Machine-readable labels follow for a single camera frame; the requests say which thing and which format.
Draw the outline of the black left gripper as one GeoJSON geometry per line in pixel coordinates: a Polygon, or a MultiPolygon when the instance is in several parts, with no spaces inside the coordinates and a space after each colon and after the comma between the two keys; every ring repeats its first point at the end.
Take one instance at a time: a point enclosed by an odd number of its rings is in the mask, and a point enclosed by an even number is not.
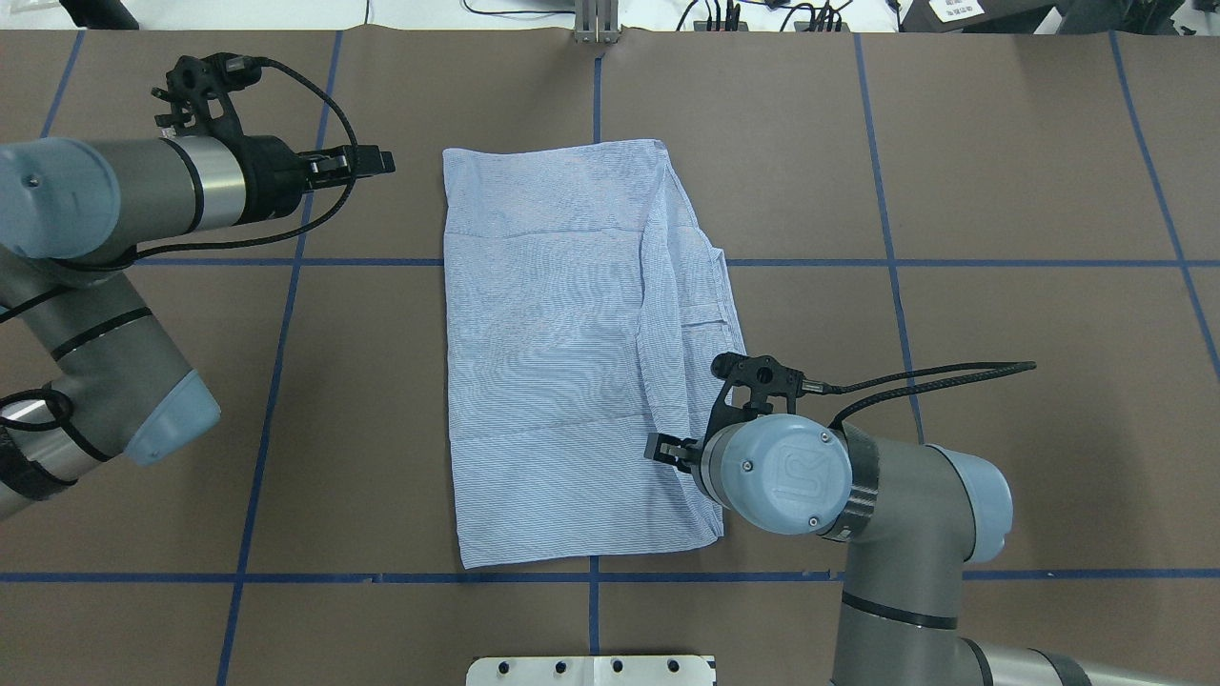
{"type": "Polygon", "coordinates": [[[233,105],[233,92],[276,70],[333,100],[314,82],[284,63],[239,52],[181,56],[152,96],[170,106],[155,122],[178,153],[194,184],[194,225],[238,226],[285,217],[316,190],[353,186],[375,175],[396,172],[390,151],[348,142],[318,151],[293,151],[279,135],[248,134],[233,105]]]}

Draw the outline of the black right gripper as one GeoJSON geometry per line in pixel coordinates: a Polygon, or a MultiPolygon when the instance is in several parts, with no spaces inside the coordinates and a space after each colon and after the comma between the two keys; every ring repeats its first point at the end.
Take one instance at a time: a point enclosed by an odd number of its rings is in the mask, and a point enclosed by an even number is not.
{"type": "Polygon", "coordinates": [[[695,468],[710,455],[715,435],[756,417],[772,415],[773,398],[783,400],[784,413],[793,414],[802,395],[832,394],[831,383],[806,377],[806,374],[782,365],[775,356],[721,353],[711,361],[710,369],[722,386],[702,438],[648,435],[644,449],[647,459],[671,466],[681,474],[694,474],[695,468]]]}

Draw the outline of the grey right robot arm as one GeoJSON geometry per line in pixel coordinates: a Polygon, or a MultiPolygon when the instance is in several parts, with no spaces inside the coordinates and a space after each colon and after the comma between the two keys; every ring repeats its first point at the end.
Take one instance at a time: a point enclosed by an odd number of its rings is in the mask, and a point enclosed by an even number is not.
{"type": "Polygon", "coordinates": [[[1169,685],[1171,677],[959,634],[963,569],[1006,543],[1013,494],[992,463],[867,435],[863,409],[1024,374],[1032,361],[958,363],[830,385],[775,356],[726,352],[702,437],[649,435],[644,454],[769,533],[848,547],[832,685],[1169,685]]]}

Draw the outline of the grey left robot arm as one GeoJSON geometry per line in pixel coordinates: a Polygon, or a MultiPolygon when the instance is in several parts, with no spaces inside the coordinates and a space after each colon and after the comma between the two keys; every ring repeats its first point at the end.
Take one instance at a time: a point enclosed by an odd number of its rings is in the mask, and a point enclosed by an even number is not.
{"type": "Polygon", "coordinates": [[[22,321],[59,378],[2,399],[2,518],[49,502],[113,457],[157,463],[212,430],[221,409],[126,270],[176,251],[267,247],[317,229],[196,242],[210,229],[278,220],[338,188],[328,221],[357,182],[396,168],[357,143],[346,114],[274,59],[182,56],[152,96],[170,105],[155,139],[45,135],[2,146],[2,320],[22,321]],[[243,131],[233,92],[274,70],[314,92],[346,142],[293,151],[243,131]]]}

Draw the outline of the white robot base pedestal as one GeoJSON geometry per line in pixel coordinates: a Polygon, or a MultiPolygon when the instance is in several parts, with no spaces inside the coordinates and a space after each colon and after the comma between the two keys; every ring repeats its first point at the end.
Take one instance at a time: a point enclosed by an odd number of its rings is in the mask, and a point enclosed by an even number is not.
{"type": "Polygon", "coordinates": [[[497,655],[467,669],[466,685],[716,685],[712,655],[497,655]]]}

